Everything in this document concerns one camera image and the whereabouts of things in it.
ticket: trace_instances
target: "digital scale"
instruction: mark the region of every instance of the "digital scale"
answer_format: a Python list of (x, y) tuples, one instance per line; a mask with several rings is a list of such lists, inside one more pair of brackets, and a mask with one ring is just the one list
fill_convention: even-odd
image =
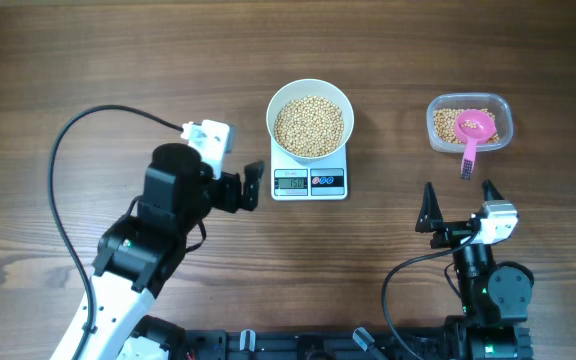
[(342, 200), (348, 196), (345, 145), (323, 159), (302, 164), (273, 140), (270, 162), (270, 191), (275, 200)]

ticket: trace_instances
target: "wood grain surface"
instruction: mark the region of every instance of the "wood grain surface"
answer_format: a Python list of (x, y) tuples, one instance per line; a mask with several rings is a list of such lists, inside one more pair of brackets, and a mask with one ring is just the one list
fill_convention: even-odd
[[(214, 211), (152, 314), (189, 329), (384, 328), (387, 271), (430, 251), (414, 223), (432, 181), (447, 220), (482, 202), (490, 178), (521, 222), (496, 259), (535, 272), (528, 326), (539, 359), (576, 359), (576, 1), (237, 2), (0, 9), (0, 359), (48, 358), (83, 290), (46, 195), (52, 142), (98, 104), (181, 124), (238, 127), (225, 170), (270, 161), (272, 95), (300, 78), (342, 89), (356, 112), (350, 196), (275, 202), (269, 176), (253, 213)], [(483, 91), (513, 111), (510, 145), (478, 155), (430, 148), (438, 95)], [(178, 134), (133, 115), (91, 116), (66, 136), (59, 210), (90, 271), (100, 235), (141, 193), (151, 151)], [(192, 234), (191, 240), (198, 234)], [(439, 325), (460, 303), (449, 258), (392, 282), (399, 325)]]

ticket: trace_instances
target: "cable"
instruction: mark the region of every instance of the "cable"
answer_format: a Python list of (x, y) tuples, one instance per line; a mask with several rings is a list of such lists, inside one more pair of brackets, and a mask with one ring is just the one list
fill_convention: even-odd
[(444, 276), (446, 277), (446, 281), (448, 281), (448, 285), (450, 285), (450, 288), (452, 289), (452, 291), (455, 292), (455, 294), (457, 295), (457, 297), (459, 299), (461, 299), (461, 294), (459, 293), (459, 290), (455, 287), (455, 284), (452, 283), (452, 279), (450, 278), (450, 275), (448, 275), (448, 268), (455, 265), (455, 262), (451, 262), (450, 264), (448, 264), (448, 266), (446, 266), (444, 268)]
[(384, 316), (386, 317), (386, 322), (388, 323), (388, 327), (390, 327), (392, 334), (395, 336), (397, 341), (399, 341), (399, 344), (401, 345), (401, 347), (404, 348), (406, 351), (408, 351), (412, 356), (414, 356), (418, 360), (424, 360), (424, 359), (421, 356), (417, 355), (414, 351), (412, 351), (412, 349), (410, 349), (410, 347), (408, 347), (408, 345), (406, 345), (404, 340), (401, 338), (401, 336), (397, 332), (397, 329), (395, 329), (395, 325), (392, 323), (392, 319), (390, 319), (390, 313), (388, 312), (388, 283), (390, 282), (390, 279), (397, 273), (397, 271), (405, 268), (406, 266), (412, 265), (414, 263), (418, 263), (420, 261), (434, 259), (434, 258), (438, 258), (441, 256), (450, 255), (450, 254), (455, 253), (457, 251), (461, 251), (463, 248), (470, 245), (470, 243), (473, 240), (475, 240), (474, 235), (471, 236), (468, 240), (466, 240), (466, 242), (462, 243), (461, 245), (457, 246), (454, 249), (448, 249), (448, 250), (436, 252), (434, 254), (428, 254), (428, 255), (424, 255), (424, 256), (420, 256), (420, 257), (416, 257), (416, 258), (404, 261), (403, 263), (395, 266), (394, 269), (390, 270), (388, 275), (386, 275), (386, 279), (384, 279), (384, 284), (381, 287), (381, 308), (384, 311)]
[(61, 143), (61, 140), (63, 139), (64, 135), (66, 135), (66, 132), (70, 129), (70, 127), (72, 127), (77, 121), (79, 121), (81, 118), (85, 117), (86, 115), (90, 115), (92, 113), (96, 113), (98, 111), (104, 111), (104, 110), (126, 111), (129, 113), (141, 115), (141, 116), (146, 117), (150, 120), (156, 121), (156, 122), (160, 123), (161, 125), (169, 127), (173, 130), (177, 130), (180, 132), (184, 131), (183, 128), (180, 126), (171, 124), (171, 123), (169, 123), (163, 119), (160, 119), (154, 115), (151, 115), (147, 112), (144, 112), (144, 111), (141, 111), (138, 109), (134, 109), (134, 108), (131, 108), (128, 106), (123, 106), (123, 105), (100, 105), (100, 106), (95, 106), (95, 107), (92, 107), (88, 110), (84, 110), (84, 111), (80, 112), (78, 115), (76, 115), (75, 117), (70, 119), (70, 121), (68, 121), (68, 123), (61, 129), (61, 131), (57, 135), (57, 139), (55, 140), (55, 144), (53, 145), (52, 151), (50, 152), (50, 160), (48, 163), (48, 199), (50, 201), (50, 210), (52, 211), (52, 216), (55, 220), (55, 225), (57, 225), (57, 230), (59, 230), (59, 234), (61, 235), (61, 238), (63, 239), (64, 244), (66, 245), (66, 248), (68, 249), (68, 253), (70, 253), (72, 260), (75, 262), (75, 266), (77, 267), (77, 271), (79, 272), (79, 275), (81, 276), (81, 281), (84, 283), (84, 290), (86, 292), (86, 299), (88, 302), (88, 316), (86, 318), (86, 324), (83, 327), (84, 333), (81, 336), (81, 340), (79, 340), (79, 345), (77, 345), (77, 350), (75, 350), (75, 354), (73, 355), (73, 360), (78, 359), (79, 356), (81, 355), (81, 352), (83, 351), (83, 349), (86, 345), (86, 341), (88, 340), (88, 336), (90, 335), (90, 331), (93, 328), (94, 314), (95, 314), (94, 313), (95, 300), (93, 298), (92, 285), (90, 284), (90, 280), (86, 276), (86, 270), (84, 269), (83, 265), (81, 264), (81, 260), (79, 260), (79, 256), (77, 256), (77, 252), (73, 248), (72, 243), (70, 242), (70, 239), (68, 238), (68, 235), (66, 234), (66, 230), (64, 229), (64, 225), (61, 223), (61, 218), (59, 217), (59, 212), (57, 211), (57, 204), (55, 203), (55, 191), (54, 191), (54, 186), (53, 186), (53, 173), (55, 170), (55, 159), (57, 157), (57, 149), (59, 149), (59, 144)]

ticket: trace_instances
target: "pink spoon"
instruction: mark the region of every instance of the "pink spoon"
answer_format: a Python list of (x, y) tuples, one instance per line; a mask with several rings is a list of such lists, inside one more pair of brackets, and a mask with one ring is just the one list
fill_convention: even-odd
[(455, 120), (455, 135), (466, 144), (464, 157), (461, 160), (461, 178), (470, 180), (475, 168), (477, 144), (485, 143), (497, 131), (495, 122), (483, 111), (465, 110)]

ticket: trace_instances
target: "clear plastic tray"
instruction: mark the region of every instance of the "clear plastic tray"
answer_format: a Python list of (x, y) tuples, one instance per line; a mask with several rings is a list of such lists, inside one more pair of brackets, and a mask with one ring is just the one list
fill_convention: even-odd
[(463, 153), (466, 145), (452, 144), (441, 140), (435, 130), (433, 112), (441, 109), (488, 109), (495, 115), (495, 125), (499, 134), (499, 142), (494, 144), (478, 144), (477, 151), (492, 151), (503, 148), (510, 143), (514, 133), (510, 106), (499, 95), (488, 93), (446, 94), (437, 97), (428, 105), (426, 125), (430, 146), (441, 152)]

